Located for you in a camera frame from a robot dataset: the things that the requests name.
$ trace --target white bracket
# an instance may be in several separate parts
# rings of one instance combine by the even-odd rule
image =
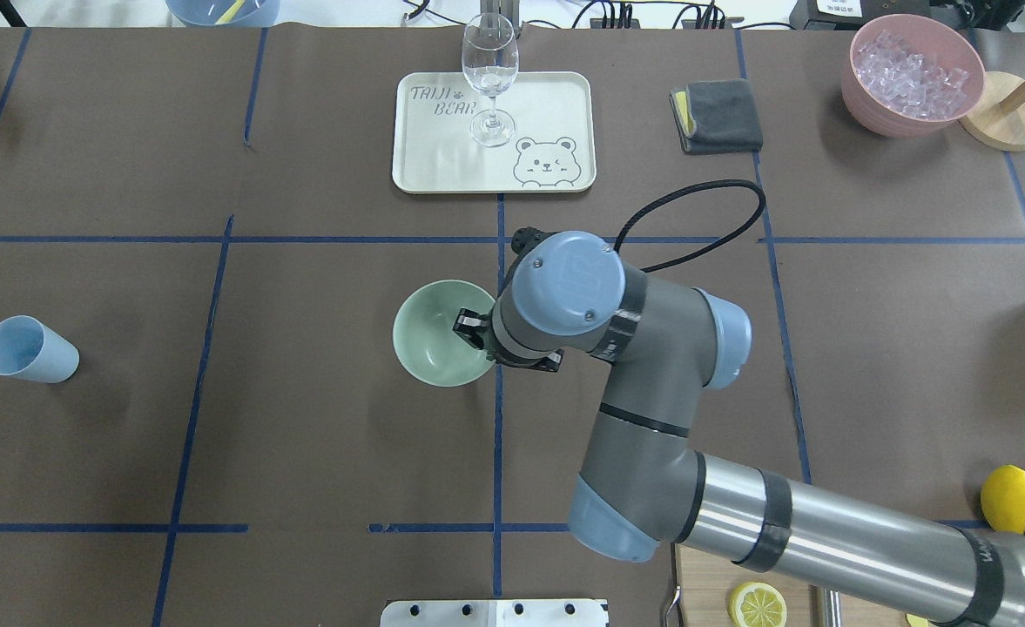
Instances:
[[[600,599],[393,601],[380,627],[608,627]]]

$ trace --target black tape band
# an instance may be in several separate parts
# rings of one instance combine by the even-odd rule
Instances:
[[[993,616],[1003,602],[1003,562],[999,552],[986,538],[977,536],[974,532],[958,529],[973,547],[973,556],[977,562],[977,583],[973,590],[973,600],[970,605],[949,623],[935,623],[940,627],[958,627],[959,624],[976,623],[991,624]]]
[[[698,482],[694,487],[694,500],[691,501],[691,512],[683,524],[683,532],[674,540],[675,544],[683,544],[694,532],[694,524],[698,519],[698,510],[702,508],[702,499],[706,496],[706,456],[702,453],[694,452],[698,457]]]
[[[661,421],[654,420],[654,418],[626,412],[626,410],[620,408],[613,408],[612,405],[607,405],[605,403],[601,403],[599,411],[603,414],[619,418],[621,421],[626,421],[626,423],[632,423],[644,428],[651,428],[652,431],[666,432],[667,435],[675,435],[679,437],[687,437],[688,435],[691,435],[691,429],[683,428],[679,425],[672,425],[670,423],[662,423]]]
[[[601,361],[614,363],[624,346],[636,334],[636,327],[640,326],[640,319],[644,316],[644,300],[648,294],[648,277],[639,269],[624,265],[624,294],[620,298],[620,305],[616,312],[609,318],[609,328],[597,346],[590,350],[590,357]]]
[[[760,475],[766,497],[764,525],[748,554],[733,563],[748,571],[768,572],[779,562],[790,540],[790,482],[778,473],[760,471]]]

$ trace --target light blue joint cap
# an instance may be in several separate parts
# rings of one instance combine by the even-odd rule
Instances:
[[[564,231],[543,240],[512,275],[512,302],[544,334],[572,337],[606,325],[624,294],[624,266],[605,240]]]
[[[649,560],[659,545],[606,503],[581,475],[570,505],[569,527],[579,543],[615,560]]]
[[[709,303],[717,333],[717,360],[714,362],[714,374],[709,377],[706,387],[722,389],[736,380],[740,369],[748,361],[748,353],[751,352],[751,322],[738,305],[710,296],[706,290],[694,289]]]

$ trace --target lemon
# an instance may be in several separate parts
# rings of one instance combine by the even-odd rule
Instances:
[[[728,615],[736,627],[784,627],[787,603],[778,590],[767,583],[741,583],[728,596]]]
[[[1024,532],[1025,469],[1009,464],[989,473],[981,488],[981,509],[996,532]]]

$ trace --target blue bowl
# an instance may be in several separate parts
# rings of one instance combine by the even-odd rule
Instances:
[[[276,24],[281,11],[281,0],[260,0],[257,8],[253,0],[246,0],[244,7],[229,24],[214,24],[234,0],[165,0],[167,8],[187,26],[264,28]]]

